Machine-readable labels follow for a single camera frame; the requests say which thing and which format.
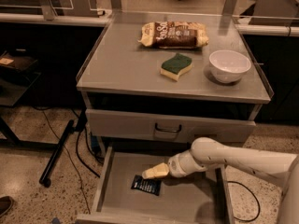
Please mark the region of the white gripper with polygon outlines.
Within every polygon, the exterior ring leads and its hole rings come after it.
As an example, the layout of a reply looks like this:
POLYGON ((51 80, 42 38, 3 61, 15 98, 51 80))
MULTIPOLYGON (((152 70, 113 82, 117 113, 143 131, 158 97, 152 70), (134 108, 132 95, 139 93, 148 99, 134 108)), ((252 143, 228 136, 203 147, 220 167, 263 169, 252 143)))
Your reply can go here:
POLYGON ((199 164, 192 153, 187 150, 168 160, 168 163, 160 163, 145 170, 142 173, 144 179, 163 178, 170 174, 173 177, 182 178, 197 172, 204 172, 207 167, 199 164))

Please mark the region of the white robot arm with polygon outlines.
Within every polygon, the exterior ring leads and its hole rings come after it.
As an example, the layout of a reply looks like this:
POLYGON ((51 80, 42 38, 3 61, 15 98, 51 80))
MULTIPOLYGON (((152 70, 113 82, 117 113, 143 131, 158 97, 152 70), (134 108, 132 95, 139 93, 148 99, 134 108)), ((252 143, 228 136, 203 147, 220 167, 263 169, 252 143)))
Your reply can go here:
POLYGON ((299 156, 242 147, 228 147, 211 138, 200 137, 191 148, 142 173, 144 179, 181 178, 204 172, 220 164, 282 188, 277 224, 299 224, 299 156))

